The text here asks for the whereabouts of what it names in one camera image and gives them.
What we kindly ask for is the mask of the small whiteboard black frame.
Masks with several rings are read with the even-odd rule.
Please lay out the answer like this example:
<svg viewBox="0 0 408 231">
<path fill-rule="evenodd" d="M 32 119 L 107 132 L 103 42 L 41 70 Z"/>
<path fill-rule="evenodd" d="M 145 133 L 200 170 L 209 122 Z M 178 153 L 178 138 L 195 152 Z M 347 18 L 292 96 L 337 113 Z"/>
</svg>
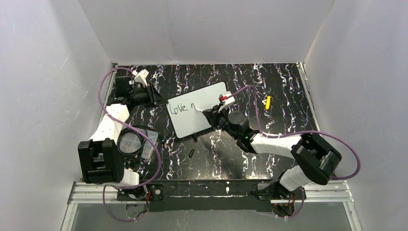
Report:
<svg viewBox="0 0 408 231">
<path fill-rule="evenodd" d="M 211 128 L 202 110 L 220 104 L 219 96 L 227 92 L 220 81 L 167 100 L 166 109 L 177 138 L 182 139 Z"/>
</svg>

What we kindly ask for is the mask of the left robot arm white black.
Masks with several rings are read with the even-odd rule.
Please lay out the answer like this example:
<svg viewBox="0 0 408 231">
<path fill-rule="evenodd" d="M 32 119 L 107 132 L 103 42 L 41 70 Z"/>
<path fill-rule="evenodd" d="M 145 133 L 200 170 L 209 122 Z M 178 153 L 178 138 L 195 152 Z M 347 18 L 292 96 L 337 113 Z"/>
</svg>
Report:
<svg viewBox="0 0 408 231">
<path fill-rule="evenodd" d="M 167 104 L 153 85 L 146 81 L 148 71 L 132 71 L 131 75 L 116 78 L 115 92 L 106 106 L 100 103 L 105 115 L 95 133 L 78 145 L 78 154 L 83 175 L 87 184 L 108 184 L 123 189 L 133 189 L 150 183 L 139 182 L 139 175 L 124 167 L 117 147 L 122 127 L 142 136 L 153 147 L 158 158 L 160 152 L 147 135 L 126 124 L 129 112 L 136 106 L 158 106 Z"/>
</svg>

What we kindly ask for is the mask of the aluminium front rail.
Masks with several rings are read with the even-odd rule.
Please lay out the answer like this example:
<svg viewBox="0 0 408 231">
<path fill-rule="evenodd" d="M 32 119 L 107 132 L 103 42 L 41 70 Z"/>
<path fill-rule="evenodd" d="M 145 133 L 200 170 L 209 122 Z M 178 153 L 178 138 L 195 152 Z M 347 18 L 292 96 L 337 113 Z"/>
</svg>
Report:
<svg viewBox="0 0 408 231">
<path fill-rule="evenodd" d="M 140 203 L 148 198 L 150 201 L 162 201 L 167 198 L 235 198 L 249 197 L 256 192 L 260 199 L 271 202 L 300 202 L 299 190 L 294 196 L 272 196 L 269 192 L 270 181 L 259 180 L 155 180 L 146 186 L 130 190 L 118 190 L 112 186 L 76 182 L 71 190 L 69 203 Z"/>
</svg>

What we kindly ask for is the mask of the black base bar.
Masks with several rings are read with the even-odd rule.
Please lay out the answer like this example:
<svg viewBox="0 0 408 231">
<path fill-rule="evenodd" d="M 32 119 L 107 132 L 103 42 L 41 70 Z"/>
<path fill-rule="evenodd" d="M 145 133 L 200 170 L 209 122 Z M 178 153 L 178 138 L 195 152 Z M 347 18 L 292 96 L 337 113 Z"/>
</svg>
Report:
<svg viewBox="0 0 408 231">
<path fill-rule="evenodd" d="M 296 189 L 287 191 L 274 180 L 154 180 L 117 193 L 117 200 L 145 205 L 150 212 L 178 210 L 254 210 L 294 212 L 306 198 Z"/>
</svg>

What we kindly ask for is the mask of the black marker cap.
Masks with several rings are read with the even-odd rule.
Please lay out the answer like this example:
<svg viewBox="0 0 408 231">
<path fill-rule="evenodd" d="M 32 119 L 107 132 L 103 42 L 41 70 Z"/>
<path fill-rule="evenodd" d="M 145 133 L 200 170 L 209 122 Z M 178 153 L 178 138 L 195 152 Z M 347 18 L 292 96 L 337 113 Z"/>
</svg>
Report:
<svg viewBox="0 0 408 231">
<path fill-rule="evenodd" d="M 191 151 L 190 151 L 190 153 L 189 153 L 189 158 L 192 158 L 194 152 L 195 152 L 195 149 L 191 149 Z"/>
</svg>

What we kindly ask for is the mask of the aluminium rail left side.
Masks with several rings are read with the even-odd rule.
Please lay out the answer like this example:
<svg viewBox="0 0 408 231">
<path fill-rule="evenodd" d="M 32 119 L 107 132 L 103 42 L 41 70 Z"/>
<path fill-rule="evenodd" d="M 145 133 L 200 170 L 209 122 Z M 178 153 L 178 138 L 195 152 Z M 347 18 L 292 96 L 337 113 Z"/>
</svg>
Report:
<svg viewBox="0 0 408 231">
<path fill-rule="evenodd" d="M 118 63 L 112 63 L 112 68 L 110 70 L 117 68 L 117 67 L 118 67 Z M 116 71 L 112 71 L 110 72 L 109 75 L 107 75 L 106 78 L 105 78 L 106 74 L 104 74 L 102 77 L 101 84 L 99 84 L 99 90 L 100 90 L 99 99 L 101 100 L 103 106 L 106 106 L 107 99 L 109 98 L 111 91 L 113 89 L 113 84 L 115 81 L 115 74 L 116 74 Z M 105 112 L 102 109 L 101 104 L 98 104 L 98 106 L 100 106 L 101 113 L 100 113 L 100 117 L 99 117 L 97 126 L 99 126 L 99 124 L 102 122 L 102 119 L 105 115 Z"/>
</svg>

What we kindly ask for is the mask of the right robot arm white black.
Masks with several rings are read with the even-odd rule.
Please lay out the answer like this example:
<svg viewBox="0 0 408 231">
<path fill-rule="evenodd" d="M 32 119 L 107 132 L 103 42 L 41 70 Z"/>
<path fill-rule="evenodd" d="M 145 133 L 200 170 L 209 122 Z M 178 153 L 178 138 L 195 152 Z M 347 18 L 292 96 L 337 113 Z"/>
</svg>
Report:
<svg viewBox="0 0 408 231">
<path fill-rule="evenodd" d="M 304 133 L 284 138 L 268 138 L 252 129 L 242 112 L 218 106 L 202 111 L 209 125 L 227 132 L 246 153 L 278 154 L 293 158 L 297 165 L 283 171 L 263 189 L 251 192 L 257 199 L 285 198 L 310 183 L 326 185 L 342 160 L 341 154 L 319 134 Z"/>
</svg>

